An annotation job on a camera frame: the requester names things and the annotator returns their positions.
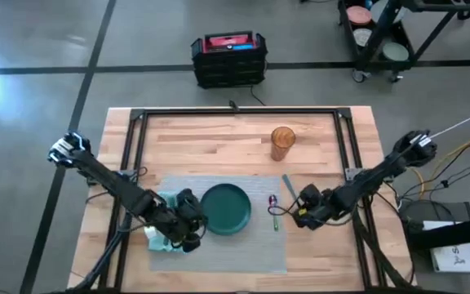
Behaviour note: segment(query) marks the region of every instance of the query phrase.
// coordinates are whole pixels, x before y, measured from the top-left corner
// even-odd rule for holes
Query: wooden table
[[[379,135],[370,107],[353,106],[352,116],[364,167],[383,159]],[[110,169],[119,168],[130,109],[109,109],[98,159]],[[277,163],[270,158],[270,134],[278,126],[288,126],[297,140],[286,158]],[[348,156],[352,154],[344,131]],[[333,119],[324,114],[230,114],[164,115],[149,118],[142,166],[148,173],[140,178],[145,188],[157,191],[165,175],[290,175],[298,192],[314,183],[319,189],[333,188],[344,177],[335,139]],[[90,195],[99,193],[92,189]],[[394,203],[391,190],[381,193]],[[292,197],[282,183],[282,206]],[[69,286],[81,281],[104,250],[113,199],[100,197],[87,205],[78,246],[73,259]],[[410,275],[411,263],[401,223],[380,198],[373,202],[379,242],[389,260]],[[287,231],[287,274],[240,274],[196,272],[152,272],[148,242],[142,229],[132,233],[128,247],[124,292],[234,292],[234,291],[353,291],[363,289],[352,225],[322,226],[316,231],[299,229],[284,216]],[[371,276],[375,270],[367,249]],[[109,284],[113,285],[114,263]]]

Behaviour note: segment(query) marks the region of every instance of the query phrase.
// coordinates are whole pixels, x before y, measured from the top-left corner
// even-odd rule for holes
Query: yellow cable
[[[420,171],[418,171],[416,168],[414,167],[409,167],[409,169],[411,171],[413,171],[415,173],[415,175],[418,177],[418,180],[420,181],[420,193],[423,194],[423,191],[425,189],[424,187],[424,184],[423,184],[423,176],[422,174],[420,173]]]
[[[436,176],[436,174],[438,173],[438,169],[441,167],[442,164],[444,164],[446,162],[447,159],[455,156],[457,153],[461,152],[463,149],[466,149],[468,146],[470,145],[470,140],[467,141],[466,143],[460,145],[459,147],[457,147],[455,150],[449,152],[448,154],[446,154],[444,157],[442,157],[437,165],[435,166],[434,168],[434,171],[432,171],[432,174],[431,174],[431,177],[430,179],[434,179],[434,177]],[[419,199],[422,199],[423,198],[423,193],[424,191],[426,190],[426,185],[422,185],[421,186],[421,189],[420,189],[420,194],[419,194]]]

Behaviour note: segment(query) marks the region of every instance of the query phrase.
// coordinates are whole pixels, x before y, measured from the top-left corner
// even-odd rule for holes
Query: black metal frame
[[[432,41],[438,36],[438,34],[445,28],[449,21],[457,13],[464,11],[470,11],[469,5],[417,5],[412,0],[390,0],[386,5],[384,12],[380,16],[377,25],[369,24],[366,27],[373,30],[366,46],[359,50],[358,45],[353,37],[353,25],[350,23],[346,9],[351,5],[360,5],[363,1],[357,0],[339,0],[338,8],[340,13],[340,23],[345,29],[346,39],[348,40],[349,46],[351,47],[352,57],[354,58],[354,69],[362,72],[369,72],[375,70],[392,70],[394,74],[398,74],[403,70],[411,69],[416,66],[419,58],[428,49]],[[402,7],[407,7],[412,11],[447,11],[448,13],[438,23],[435,29],[429,34],[429,36],[422,43],[420,48],[415,52],[409,38],[407,37],[406,30],[401,22],[394,24],[394,20],[397,16],[396,11],[399,11]],[[375,54],[382,44],[382,41],[386,36],[392,35],[393,38],[404,46],[409,52],[409,59],[405,61],[391,61],[391,60],[373,60]]]
[[[148,128],[148,120],[152,115],[226,115],[226,114],[330,114],[333,117],[336,130],[336,139],[339,144],[339,153],[340,161],[342,163],[342,170],[345,174],[346,168],[349,168],[348,154],[346,150],[346,145],[344,142],[344,134],[341,124],[341,119],[343,118],[347,124],[349,142],[351,145],[352,155],[354,157],[355,167],[361,167],[361,157],[360,150],[358,148],[357,136],[353,126],[353,117],[351,115],[350,108],[273,108],[273,107],[241,107],[237,110],[226,107],[226,108],[193,108],[193,109],[132,109],[130,113],[130,119],[128,124],[128,131],[126,132],[126,142],[124,147],[124,152],[122,155],[121,169],[127,169],[128,159],[131,152],[131,144],[133,141],[134,128],[137,125],[137,122],[140,120],[140,133],[139,140],[137,144],[137,150],[135,151],[135,164],[134,169],[140,168],[140,163],[142,160],[142,155],[144,152],[144,138],[146,136],[146,131]],[[366,223],[370,230],[371,237],[376,243],[378,243],[378,238],[376,234],[375,222],[373,219],[373,212],[371,211],[369,199],[365,199],[364,202],[364,212],[366,214]],[[113,204],[113,213],[110,216],[109,222],[109,236],[113,236],[116,229],[116,224],[119,217],[120,203],[114,202]],[[364,288],[372,286],[369,267],[366,259],[366,250],[365,245],[361,237],[355,232],[355,239],[357,242],[357,253],[358,260],[361,268],[362,282]],[[124,276],[124,269],[126,265],[126,254],[128,249],[128,235],[125,235],[125,238],[122,240],[121,248],[119,251],[117,271],[113,287],[118,291],[121,291],[122,279]],[[381,268],[379,261],[375,258],[376,273],[379,277],[379,285],[386,286],[386,280],[384,275],[384,270]],[[109,275],[109,265],[101,273],[99,288],[106,287],[108,283]]]

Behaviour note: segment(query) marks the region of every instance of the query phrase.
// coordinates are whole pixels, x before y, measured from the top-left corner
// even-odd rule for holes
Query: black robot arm
[[[109,170],[91,153],[90,141],[76,132],[66,134],[50,149],[48,160],[57,166],[77,168],[87,179],[100,183],[134,217],[141,217],[154,226],[172,243],[185,245],[190,252],[200,245],[196,232],[206,221],[197,198],[190,189],[176,196],[177,207],[168,207],[166,201],[151,189],[142,189],[127,176]]]
[[[428,138],[429,131],[411,131],[393,147],[392,152],[376,167],[358,173],[352,181],[335,189],[319,189],[311,184],[299,195],[303,204],[293,212],[300,227],[316,229],[329,219],[338,220],[350,213],[357,202],[376,193],[384,179],[402,174],[408,167],[421,167],[431,161],[437,146]]]

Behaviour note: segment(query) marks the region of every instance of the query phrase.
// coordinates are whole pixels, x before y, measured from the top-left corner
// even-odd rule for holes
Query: green plate
[[[251,203],[248,195],[232,184],[211,187],[201,199],[208,217],[208,230],[219,235],[238,233],[250,221]]]

